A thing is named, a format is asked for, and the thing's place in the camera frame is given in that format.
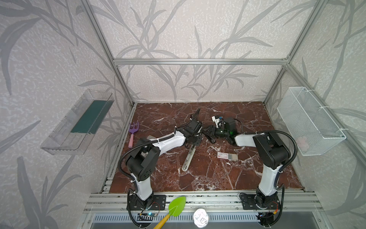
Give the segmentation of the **beige stapler black cap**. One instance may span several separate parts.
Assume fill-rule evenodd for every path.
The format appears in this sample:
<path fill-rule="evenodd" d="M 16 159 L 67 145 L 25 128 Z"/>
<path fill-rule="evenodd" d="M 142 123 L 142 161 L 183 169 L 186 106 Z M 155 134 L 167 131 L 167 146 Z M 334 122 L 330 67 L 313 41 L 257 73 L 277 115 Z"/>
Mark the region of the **beige stapler black cap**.
<path fill-rule="evenodd" d="M 193 156 L 194 156 L 195 151 L 196 151 L 196 146 L 195 145 L 192 145 L 191 148 L 190 148 L 190 150 L 189 150 L 189 152 L 188 152 L 188 154 L 187 154 L 187 157 L 185 159 L 185 162 L 184 162 L 184 164 L 182 166 L 182 171 L 183 172 L 186 172 L 188 170 L 188 168 L 189 168 L 189 166 L 191 164 L 191 161 L 193 159 Z"/>

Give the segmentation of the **white red staple box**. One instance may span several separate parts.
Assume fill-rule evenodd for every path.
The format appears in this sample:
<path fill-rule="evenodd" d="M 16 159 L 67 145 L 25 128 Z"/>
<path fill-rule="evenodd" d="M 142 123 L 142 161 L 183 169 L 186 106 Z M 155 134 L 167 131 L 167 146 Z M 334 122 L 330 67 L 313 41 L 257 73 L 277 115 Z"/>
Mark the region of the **white red staple box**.
<path fill-rule="evenodd" d="M 229 154 L 229 153 L 218 152 L 217 157 L 220 158 L 220 159 L 228 159 L 228 160 L 234 160 L 234 161 L 238 160 L 238 155 L 237 154 Z"/>

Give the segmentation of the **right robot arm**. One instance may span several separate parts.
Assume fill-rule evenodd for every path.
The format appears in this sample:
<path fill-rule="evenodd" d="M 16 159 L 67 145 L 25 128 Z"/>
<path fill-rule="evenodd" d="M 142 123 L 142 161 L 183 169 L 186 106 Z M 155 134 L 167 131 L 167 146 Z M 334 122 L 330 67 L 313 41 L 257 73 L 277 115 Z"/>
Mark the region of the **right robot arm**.
<path fill-rule="evenodd" d="M 225 139 L 230 145 L 237 147 L 255 147 L 263 162 L 261 181 L 255 195 L 240 194 L 244 209 L 267 209 L 278 201 L 278 186 L 280 174 L 297 156 L 298 145 L 288 133 L 279 130 L 239 133 L 236 129 L 235 118 L 223 119 L 213 116 L 214 125 L 203 128 L 203 134 L 211 143 L 216 139 Z"/>

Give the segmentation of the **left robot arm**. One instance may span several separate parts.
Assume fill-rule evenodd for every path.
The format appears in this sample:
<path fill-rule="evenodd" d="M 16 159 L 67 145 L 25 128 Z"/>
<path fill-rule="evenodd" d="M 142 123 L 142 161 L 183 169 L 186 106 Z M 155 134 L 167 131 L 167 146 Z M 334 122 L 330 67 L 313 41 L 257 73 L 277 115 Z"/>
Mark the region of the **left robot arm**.
<path fill-rule="evenodd" d="M 155 171 L 159 156 L 181 146 L 199 146 L 202 141 L 203 123 L 198 120 L 200 109 L 190 121 L 168 135 L 147 139 L 141 138 L 137 145 L 124 153 L 118 161 L 118 170 L 128 177 L 135 187 L 134 194 L 141 200 L 153 198 L 150 176 Z"/>

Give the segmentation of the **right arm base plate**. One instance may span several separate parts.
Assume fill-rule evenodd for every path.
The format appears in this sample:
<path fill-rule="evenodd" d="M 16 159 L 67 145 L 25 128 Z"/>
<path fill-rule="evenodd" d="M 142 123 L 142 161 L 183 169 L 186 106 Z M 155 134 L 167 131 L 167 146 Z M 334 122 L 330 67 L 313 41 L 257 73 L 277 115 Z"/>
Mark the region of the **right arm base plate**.
<path fill-rule="evenodd" d="M 244 210 L 278 210 L 280 205 L 277 193 L 271 196 L 240 193 L 239 198 Z"/>

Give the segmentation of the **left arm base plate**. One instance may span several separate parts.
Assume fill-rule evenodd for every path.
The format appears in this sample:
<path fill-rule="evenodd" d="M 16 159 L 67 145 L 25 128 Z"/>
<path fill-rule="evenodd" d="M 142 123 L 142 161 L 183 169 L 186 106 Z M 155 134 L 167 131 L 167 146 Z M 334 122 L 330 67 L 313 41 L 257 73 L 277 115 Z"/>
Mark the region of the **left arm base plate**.
<path fill-rule="evenodd" d="M 166 195 L 151 195 L 147 200 L 140 199 L 136 194 L 128 197 L 128 210 L 165 210 Z"/>

